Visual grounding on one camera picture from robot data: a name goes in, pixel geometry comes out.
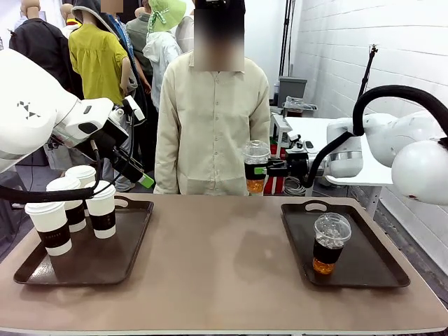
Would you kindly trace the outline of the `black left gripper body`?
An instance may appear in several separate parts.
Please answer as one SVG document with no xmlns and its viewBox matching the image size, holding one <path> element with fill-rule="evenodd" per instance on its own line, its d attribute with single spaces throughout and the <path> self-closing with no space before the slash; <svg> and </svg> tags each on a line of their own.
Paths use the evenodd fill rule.
<svg viewBox="0 0 448 336">
<path fill-rule="evenodd" d="M 131 157 L 129 150 L 124 149 L 124 143 L 130 140 L 130 136 L 120 125 L 108 119 L 101 129 L 83 142 L 83 154 L 95 160 L 91 140 L 96 144 L 99 157 L 109 159 L 112 167 L 126 179 L 136 183 L 144 177 L 141 164 Z"/>
</svg>

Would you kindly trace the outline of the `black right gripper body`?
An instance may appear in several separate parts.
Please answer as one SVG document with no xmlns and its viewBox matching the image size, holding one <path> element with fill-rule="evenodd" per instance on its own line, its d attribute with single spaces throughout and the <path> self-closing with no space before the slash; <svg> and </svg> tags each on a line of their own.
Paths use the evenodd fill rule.
<svg viewBox="0 0 448 336">
<path fill-rule="evenodd" d="M 280 160 L 277 166 L 277 177 L 303 177 L 309 173 L 309 156 L 307 153 L 287 154 L 285 160 Z"/>
</svg>

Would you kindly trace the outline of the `clear plastic iced coffee cup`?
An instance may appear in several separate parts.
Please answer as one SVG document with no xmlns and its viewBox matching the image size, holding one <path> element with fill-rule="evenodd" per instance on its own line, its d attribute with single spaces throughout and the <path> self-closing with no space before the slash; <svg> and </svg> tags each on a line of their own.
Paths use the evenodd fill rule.
<svg viewBox="0 0 448 336">
<path fill-rule="evenodd" d="M 246 187 L 251 195 L 262 195 L 267 176 L 254 176 L 255 167 L 267 167 L 270 147 L 262 141 L 248 141 L 243 149 Z"/>
<path fill-rule="evenodd" d="M 319 216 L 314 223 L 314 271 L 322 275 L 331 274 L 350 238 L 351 225 L 345 217 L 338 213 Z"/>
</svg>

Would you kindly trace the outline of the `white paper coffee cup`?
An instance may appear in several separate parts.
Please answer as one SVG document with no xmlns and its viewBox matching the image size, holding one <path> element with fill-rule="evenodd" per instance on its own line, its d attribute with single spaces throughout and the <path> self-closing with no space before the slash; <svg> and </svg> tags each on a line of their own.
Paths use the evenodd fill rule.
<svg viewBox="0 0 448 336">
<path fill-rule="evenodd" d="M 96 181 L 96 170 L 90 165 L 78 165 L 71 167 L 66 170 L 65 175 L 78 179 L 80 181 L 81 188 L 84 188 L 87 184 Z"/>
<path fill-rule="evenodd" d="M 71 249 L 64 202 L 27 203 L 24 209 L 49 256 L 61 256 Z"/>
<path fill-rule="evenodd" d="M 77 190 L 80 188 L 80 180 L 72 176 L 56 178 L 55 180 L 49 182 L 49 184 L 46 186 L 46 190 L 48 192 L 61 190 Z M 66 201 L 64 203 L 64 208 L 70 232 L 73 233 L 83 230 L 87 225 L 83 201 Z"/>
<path fill-rule="evenodd" d="M 113 184 L 100 180 L 94 189 L 94 196 L 85 201 L 94 235 L 98 239 L 108 239 L 116 233 L 115 193 Z"/>
</svg>

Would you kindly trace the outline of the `person right forearm beige sleeve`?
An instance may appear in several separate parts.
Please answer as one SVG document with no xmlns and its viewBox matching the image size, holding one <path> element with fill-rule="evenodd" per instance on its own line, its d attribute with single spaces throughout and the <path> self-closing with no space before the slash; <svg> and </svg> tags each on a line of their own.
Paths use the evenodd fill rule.
<svg viewBox="0 0 448 336">
<path fill-rule="evenodd" d="M 179 140 L 175 133 L 159 131 L 155 154 L 155 194 L 178 194 L 177 159 Z"/>
</svg>

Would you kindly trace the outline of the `brown plastic serving tray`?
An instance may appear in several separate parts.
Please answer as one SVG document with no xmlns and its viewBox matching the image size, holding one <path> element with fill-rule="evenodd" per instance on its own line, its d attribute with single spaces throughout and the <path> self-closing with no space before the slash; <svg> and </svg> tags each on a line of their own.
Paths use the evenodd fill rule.
<svg viewBox="0 0 448 336">
<path fill-rule="evenodd" d="M 359 211 L 348 204 L 321 200 L 282 204 L 283 224 L 304 277 L 315 286 L 333 288 L 402 288 L 410 278 L 381 243 Z M 314 271 L 314 222 L 319 216 L 336 213 L 345 217 L 352 236 L 329 275 Z"/>
<path fill-rule="evenodd" d="M 126 206 L 115 206 L 115 234 L 95 237 L 91 220 L 71 234 L 71 249 L 61 256 L 48 255 L 38 244 L 13 276 L 18 284 L 29 286 L 81 287 L 115 285 L 129 277 L 153 211 L 151 201 L 117 196 Z"/>
</svg>

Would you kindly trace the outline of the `white folding table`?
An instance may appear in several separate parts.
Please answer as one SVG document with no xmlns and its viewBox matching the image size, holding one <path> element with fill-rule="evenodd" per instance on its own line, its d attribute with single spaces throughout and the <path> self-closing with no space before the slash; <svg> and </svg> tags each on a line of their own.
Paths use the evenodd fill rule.
<svg viewBox="0 0 448 336">
<path fill-rule="evenodd" d="M 299 134 L 302 139 L 311 141 L 316 150 L 321 150 L 326 144 L 326 129 L 332 119 L 327 118 L 297 118 L 283 117 L 273 113 L 271 115 L 271 129 L 276 125 L 280 132 L 288 136 Z M 368 140 L 365 135 L 361 138 L 363 152 L 363 168 L 361 172 L 351 178 L 335 178 L 325 176 L 327 181 L 341 186 L 391 186 L 391 169 L 376 161 L 370 152 Z"/>
</svg>

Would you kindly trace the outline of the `person torso beige shirt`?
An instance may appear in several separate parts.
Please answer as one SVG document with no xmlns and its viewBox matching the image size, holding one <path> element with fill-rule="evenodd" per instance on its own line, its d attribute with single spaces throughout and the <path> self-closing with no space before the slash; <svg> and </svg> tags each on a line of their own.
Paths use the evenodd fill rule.
<svg viewBox="0 0 448 336">
<path fill-rule="evenodd" d="M 157 126 L 178 137 L 177 180 L 182 195 L 248 195 L 242 149 L 249 117 L 270 113 L 270 86 L 251 59 L 243 72 L 198 71 L 192 52 L 167 67 Z"/>
</svg>

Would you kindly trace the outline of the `grey bin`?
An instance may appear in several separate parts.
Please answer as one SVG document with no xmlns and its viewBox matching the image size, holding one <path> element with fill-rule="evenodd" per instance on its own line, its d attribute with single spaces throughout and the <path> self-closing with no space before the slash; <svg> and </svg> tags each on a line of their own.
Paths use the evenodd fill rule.
<svg viewBox="0 0 448 336">
<path fill-rule="evenodd" d="M 278 107 L 282 107 L 287 96 L 294 98 L 303 98 L 307 80 L 281 76 L 279 78 Z"/>
</svg>

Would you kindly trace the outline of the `mannequin with yellow blouse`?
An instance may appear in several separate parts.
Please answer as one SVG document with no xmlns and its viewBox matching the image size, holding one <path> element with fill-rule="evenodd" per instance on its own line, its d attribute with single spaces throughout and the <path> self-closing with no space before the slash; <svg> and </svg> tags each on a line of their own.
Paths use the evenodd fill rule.
<svg viewBox="0 0 448 336">
<path fill-rule="evenodd" d="M 74 0 L 71 13 L 81 26 L 69 35 L 69 56 L 80 75 L 85 99 L 108 98 L 121 106 L 136 88 L 133 59 L 100 0 Z"/>
</svg>

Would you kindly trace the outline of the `mannequin with white jacket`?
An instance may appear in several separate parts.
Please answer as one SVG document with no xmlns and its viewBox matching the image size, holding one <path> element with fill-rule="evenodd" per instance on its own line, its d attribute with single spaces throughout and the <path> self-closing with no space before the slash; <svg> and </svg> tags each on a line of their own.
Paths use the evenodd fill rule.
<svg viewBox="0 0 448 336">
<path fill-rule="evenodd" d="M 160 93 L 165 71 L 169 63 L 175 60 L 182 51 L 170 31 L 148 32 L 143 56 L 153 68 L 151 99 L 156 111 L 160 108 Z"/>
</svg>

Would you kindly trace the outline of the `black tripod stand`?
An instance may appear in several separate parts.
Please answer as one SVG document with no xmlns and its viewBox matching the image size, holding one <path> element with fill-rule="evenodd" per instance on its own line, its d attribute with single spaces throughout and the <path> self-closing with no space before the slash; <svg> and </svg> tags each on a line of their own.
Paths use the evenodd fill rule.
<svg viewBox="0 0 448 336">
<path fill-rule="evenodd" d="M 360 98 L 366 91 L 366 87 L 368 85 L 368 81 L 369 81 L 369 77 L 370 77 L 370 70 L 371 70 L 371 66 L 372 66 L 372 63 L 373 63 L 373 59 L 375 58 L 375 55 L 377 54 L 378 51 L 379 50 L 378 50 L 378 47 L 377 47 L 376 44 L 370 45 L 369 58 L 368 58 L 367 65 L 366 65 L 366 68 L 365 68 L 364 76 L 363 76 L 362 81 L 361 81 L 361 86 L 360 86 L 360 90 L 359 90 L 359 93 L 358 93 L 358 98 Z"/>
</svg>

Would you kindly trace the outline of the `mannequin with grey-green shirt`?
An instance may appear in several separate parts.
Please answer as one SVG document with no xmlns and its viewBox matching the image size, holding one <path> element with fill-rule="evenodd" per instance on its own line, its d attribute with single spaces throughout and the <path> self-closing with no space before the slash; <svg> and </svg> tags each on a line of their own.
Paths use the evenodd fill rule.
<svg viewBox="0 0 448 336">
<path fill-rule="evenodd" d="M 143 10 L 138 12 L 136 18 L 126 23 L 126 30 L 133 46 L 134 55 L 138 59 L 145 77 L 151 79 L 153 77 L 153 68 L 149 59 L 143 54 L 143 49 L 146 46 L 149 18 L 150 14 L 143 8 Z"/>
</svg>

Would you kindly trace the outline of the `mannequin with black coat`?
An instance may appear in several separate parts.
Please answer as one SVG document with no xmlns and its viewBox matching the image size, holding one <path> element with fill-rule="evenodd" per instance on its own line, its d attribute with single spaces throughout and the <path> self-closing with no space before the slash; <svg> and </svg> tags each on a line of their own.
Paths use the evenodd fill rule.
<svg viewBox="0 0 448 336">
<path fill-rule="evenodd" d="M 45 69 L 61 86 L 83 99 L 81 77 L 72 67 L 68 39 L 56 26 L 39 17 L 39 0 L 21 0 L 27 19 L 11 33 L 9 48 Z"/>
</svg>

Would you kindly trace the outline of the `green sun hat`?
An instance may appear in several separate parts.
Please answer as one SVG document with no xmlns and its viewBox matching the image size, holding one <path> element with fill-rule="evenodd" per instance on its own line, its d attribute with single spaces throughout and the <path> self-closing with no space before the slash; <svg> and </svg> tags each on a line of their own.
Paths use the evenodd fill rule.
<svg viewBox="0 0 448 336">
<path fill-rule="evenodd" d="M 182 0 L 148 0 L 151 13 L 148 32 L 168 32 L 177 26 L 186 14 L 186 3 Z"/>
</svg>

